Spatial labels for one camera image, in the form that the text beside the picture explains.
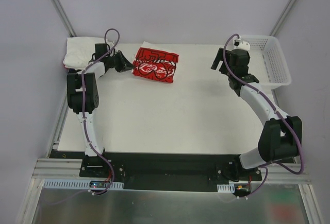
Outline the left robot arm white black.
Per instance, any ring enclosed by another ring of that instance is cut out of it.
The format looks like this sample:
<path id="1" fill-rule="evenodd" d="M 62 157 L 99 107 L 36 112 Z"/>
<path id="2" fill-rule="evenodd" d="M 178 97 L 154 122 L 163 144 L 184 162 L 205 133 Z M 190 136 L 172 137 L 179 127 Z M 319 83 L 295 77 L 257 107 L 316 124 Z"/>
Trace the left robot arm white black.
<path id="1" fill-rule="evenodd" d="M 87 66 L 83 70 L 67 74 L 68 107 L 76 115 L 83 136 L 83 167 L 91 168 L 97 177 L 106 176 L 111 167 L 104 156 L 101 129 L 97 124 L 100 103 L 97 81 L 110 69 L 123 73 L 134 68 L 122 51 L 111 48 L 106 43 L 97 43 Z"/>

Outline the white t shirt red print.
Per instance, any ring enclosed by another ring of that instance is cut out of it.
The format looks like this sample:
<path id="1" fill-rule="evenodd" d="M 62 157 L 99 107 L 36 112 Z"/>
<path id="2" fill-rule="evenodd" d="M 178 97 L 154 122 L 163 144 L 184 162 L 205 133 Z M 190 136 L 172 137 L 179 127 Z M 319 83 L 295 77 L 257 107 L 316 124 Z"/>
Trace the white t shirt red print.
<path id="1" fill-rule="evenodd" d="M 178 62 L 179 54 L 144 41 L 135 54 L 132 74 L 152 81 L 173 83 Z"/>

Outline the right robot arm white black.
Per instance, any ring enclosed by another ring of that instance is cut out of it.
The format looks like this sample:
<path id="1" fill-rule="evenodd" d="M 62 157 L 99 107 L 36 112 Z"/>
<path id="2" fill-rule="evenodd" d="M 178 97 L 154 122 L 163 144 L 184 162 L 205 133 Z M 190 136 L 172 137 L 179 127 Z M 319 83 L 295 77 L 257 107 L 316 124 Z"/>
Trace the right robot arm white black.
<path id="1" fill-rule="evenodd" d="M 230 88 L 255 112 L 263 129 L 257 147 L 239 156 L 232 174 L 244 180 L 252 168 L 302 156 L 302 121 L 279 108 L 264 93 L 259 80 L 249 73 L 250 54 L 246 50 L 219 48 L 211 69 L 228 77 Z"/>

